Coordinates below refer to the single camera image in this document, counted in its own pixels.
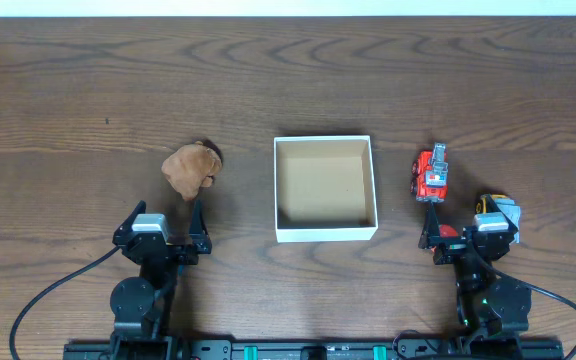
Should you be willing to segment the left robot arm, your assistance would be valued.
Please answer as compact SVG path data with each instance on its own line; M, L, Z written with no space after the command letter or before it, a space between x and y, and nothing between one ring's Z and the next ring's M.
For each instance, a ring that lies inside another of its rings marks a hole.
M179 340L168 334L178 277L185 266L212 252L202 203L194 202L186 237L172 234L163 214L148 213L141 201L115 230L112 243L140 266L119 282L110 297L115 316L111 359L177 359Z

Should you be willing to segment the yellow grey toy truck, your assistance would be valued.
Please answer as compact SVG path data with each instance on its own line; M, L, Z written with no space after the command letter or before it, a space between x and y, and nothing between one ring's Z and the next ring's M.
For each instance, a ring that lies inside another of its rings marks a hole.
M483 233L510 233L513 244L520 242L520 206L510 197L500 194L481 195L472 225Z

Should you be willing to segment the brown plush toy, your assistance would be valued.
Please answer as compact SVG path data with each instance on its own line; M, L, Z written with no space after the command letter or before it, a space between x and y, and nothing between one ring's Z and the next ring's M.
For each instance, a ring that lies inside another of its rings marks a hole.
M194 200L201 188L208 188L222 170L220 155L201 141L187 144L164 160L161 171L185 201Z

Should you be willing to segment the red toy fire truck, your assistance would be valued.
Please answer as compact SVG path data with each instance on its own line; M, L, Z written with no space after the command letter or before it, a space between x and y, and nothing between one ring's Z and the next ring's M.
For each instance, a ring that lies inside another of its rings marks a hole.
M447 196L448 163L446 145L435 143L432 150L421 151L412 164L410 192L419 202L441 203Z

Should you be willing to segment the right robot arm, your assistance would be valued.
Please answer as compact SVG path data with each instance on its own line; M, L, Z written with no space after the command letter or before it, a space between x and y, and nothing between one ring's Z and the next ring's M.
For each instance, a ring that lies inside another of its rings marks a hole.
M419 247L436 265L454 267L462 333L444 340L441 355L523 359L519 334L529 327L531 290L495 273L492 263L519 239L520 206L505 195L484 194L472 224L460 231L443 224L429 203Z

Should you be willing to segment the red toy ball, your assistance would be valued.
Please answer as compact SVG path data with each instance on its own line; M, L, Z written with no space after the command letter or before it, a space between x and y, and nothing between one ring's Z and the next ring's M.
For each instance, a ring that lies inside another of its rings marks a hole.
M461 236L449 225L439 225L438 232L429 238L429 247L432 251L453 250L459 245L461 245Z

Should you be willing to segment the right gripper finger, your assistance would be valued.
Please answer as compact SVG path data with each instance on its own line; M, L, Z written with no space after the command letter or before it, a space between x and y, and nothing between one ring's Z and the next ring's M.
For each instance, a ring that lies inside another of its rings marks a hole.
M431 249L441 242L440 224L432 202L427 203L425 220L419 238L420 249Z
M518 204L515 200L505 195L486 194L484 203L484 213L502 212L510 224L507 231L518 230Z

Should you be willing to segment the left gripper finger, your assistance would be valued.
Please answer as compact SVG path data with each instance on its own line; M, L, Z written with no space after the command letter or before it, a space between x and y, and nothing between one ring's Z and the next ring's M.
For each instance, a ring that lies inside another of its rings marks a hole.
M146 211L146 202L141 200L137 203L134 210L130 215L120 224L116 229L117 235L125 235L132 231L132 224L135 222L139 214L143 214Z
M197 199L194 202L188 234L194 243L206 241L206 229L203 220L202 202Z

